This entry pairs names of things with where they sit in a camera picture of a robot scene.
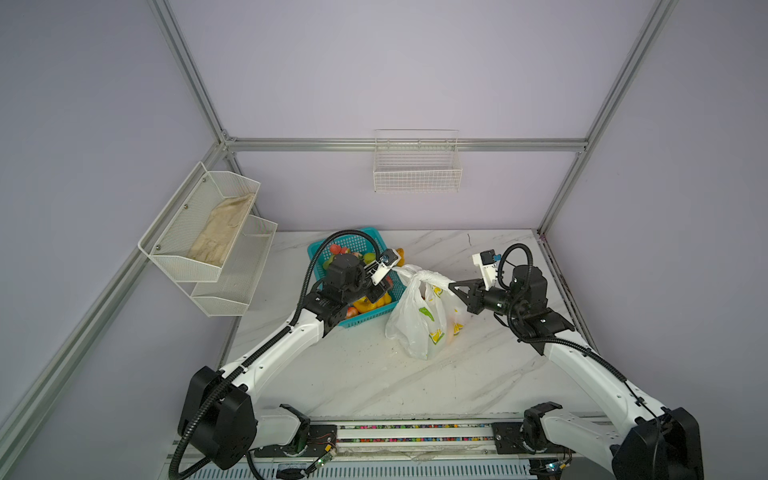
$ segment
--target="black bracket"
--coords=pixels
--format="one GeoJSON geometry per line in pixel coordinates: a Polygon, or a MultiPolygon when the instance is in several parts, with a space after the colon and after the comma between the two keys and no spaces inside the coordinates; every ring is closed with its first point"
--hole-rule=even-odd
{"type": "MultiPolygon", "coordinates": [[[[306,434],[306,448],[299,452],[300,457],[319,458],[326,453],[326,445],[336,443],[335,425],[310,425],[306,434]]],[[[293,448],[289,445],[269,445],[253,450],[256,458],[295,458],[293,448]]]]}
{"type": "MultiPolygon", "coordinates": [[[[491,424],[493,441],[496,444],[496,453],[499,455],[514,455],[531,451],[522,446],[522,434],[520,429],[523,422],[496,422],[491,424]]],[[[548,454],[562,455],[567,449],[561,445],[547,442],[544,451],[548,454]]]]}
{"type": "Polygon", "coordinates": [[[296,434],[293,436],[291,443],[283,446],[283,451],[289,455],[301,453],[304,450],[304,447],[306,447],[307,439],[310,436],[310,418],[287,403],[281,404],[280,408],[288,410],[299,419],[299,429],[296,430],[296,434]]]}

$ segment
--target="marble table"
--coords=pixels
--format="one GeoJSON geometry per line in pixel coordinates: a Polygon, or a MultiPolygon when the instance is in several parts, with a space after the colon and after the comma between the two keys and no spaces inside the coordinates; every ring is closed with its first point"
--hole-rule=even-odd
{"type": "MultiPolygon", "coordinates": [[[[250,310],[229,353],[233,361],[285,321],[299,296],[307,246],[331,232],[279,232],[250,310]]],[[[479,278],[471,255],[512,243],[527,244],[548,280],[549,306],[570,319],[531,230],[382,231],[388,247],[405,249],[406,262],[452,280],[479,278]]],[[[525,262],[516,250],[510,261],[525,262]]],[[[389,314],[352,328],[335,328],[289,364],[264,391],[260,406],[289,403],[315,420],[519,418],[526,408],[554,401],[582,416],[597,405],[557,366],[518,343],[490,313],[467,322],[434,359],[408,357],[384,337],[389,314]]]]}

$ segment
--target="plastic bag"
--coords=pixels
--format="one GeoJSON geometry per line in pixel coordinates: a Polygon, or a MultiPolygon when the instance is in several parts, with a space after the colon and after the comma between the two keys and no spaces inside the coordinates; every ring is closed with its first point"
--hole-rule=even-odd
{"type": "Polygon", "coordinates": [[[433,358],[464,328],[469,317],[467,307],[448,290],[451,279],[447,276],[416,265],[394,270],[406,291],[389,316],[384,335],[399,340],[413,358],[433,358]]]}

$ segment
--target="blue basket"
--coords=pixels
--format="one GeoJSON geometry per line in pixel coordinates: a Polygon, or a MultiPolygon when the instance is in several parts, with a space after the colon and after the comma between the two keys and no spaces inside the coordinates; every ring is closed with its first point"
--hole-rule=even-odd
{"type": "MultiPolygon", "coordinates": [[[[361,228],[360,230],[370,235],[379,245],[379,249],[382,252],[386,250],[386,244],[384,243],[384,240],[382,240],[382,236],[379,234],[377,229],[373,227],[365,227],[361,228]]],[[[310,255],[310,259],[315,256],[317,249],[320,248],[320,244],[323,243],[323,241],[325,241],[325,239],[313,243],[306,249],[306,252],[310,255]]],[[[348,247],[350,252],[360,252],[363,255],[366,253],[375,253],[373,251],[373,245],[371,245],[368,240],[358,235],[344,235],[343,237],[335,239],[333,242],[340,247],[348,247]]],[[[323,262],[328,260],[330,257],[331,253],[328,250],[328,247],[326,247],[326,250],[322,252],[320,257],[317,259],[317,264],[315,265],[315,280],[320,280],[326,275],[326,271],[323,269],[323,262]]],[[[359,325],[366,320],[370,320],[372,318],[376,318],[379,315],[391,312],[400,300],[402,293],[406,291],[406,286],[400,282],[397,273],[390,273],[389,278],[392,279],[393,283],[392,289],[389,291],[389,295],[392,296],[392,302],[389,305],[381,306],[376,310],[372,310],[367,313],[360,313],[358,316],[354,316],[351,319],[343,320],[341,323],[339,323],[339,325],[350,328],[351,326],[359,325]]]]}

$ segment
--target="white mesh shelf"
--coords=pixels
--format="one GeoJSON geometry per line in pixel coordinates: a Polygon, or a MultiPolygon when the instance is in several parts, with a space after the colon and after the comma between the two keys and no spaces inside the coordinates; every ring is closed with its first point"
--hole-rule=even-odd
{"type": "Polygon", "coordinates": [[[376,192],[458,192],[462,165],[456,130],[378,130],[373,157],[376,192]],[[389,141],[397,140],[397,146],[389,141]]]}
{"type": "Polygon", "coordinates": [[[153,233],[153,224],[139,241],[139,249],[206,315],[243,315],[256,292],[277,223],[245,215],[234,228],[233,239],[221,255],[220,266],[187,258],[211,211],[227,198],[253,194],[247,204],[247,210],[251,211],[260,185],[232,172],[208,171],[202,164],[198,164],[190,176],[201,171],[200,179],[165,230],[157,236],[153,233]]]}
{"type": "Polygon", "coordinates": [[[219,281],[198,283],[190,295],[208,316],[238,316],[248,310],[276,230],[277,223],[248,215],[219,281]]]}
{"type": "MultiPolygon", "coordinates": [[[[253,194],[247,210],[256,201],[259,182],[227,171],[207,171],[197,181],[192,192],[184,201],[168,227],[160,235],[149,258],[174,282],[216,282],[232,253],[233,244],[224,255],[222,266],[212,265],[187,258],[192,244],[203,231],[210,212],[226,198],[253,194]]],[[[243,229],[243,222],[237,228],[235,237],[243,229]]]]}

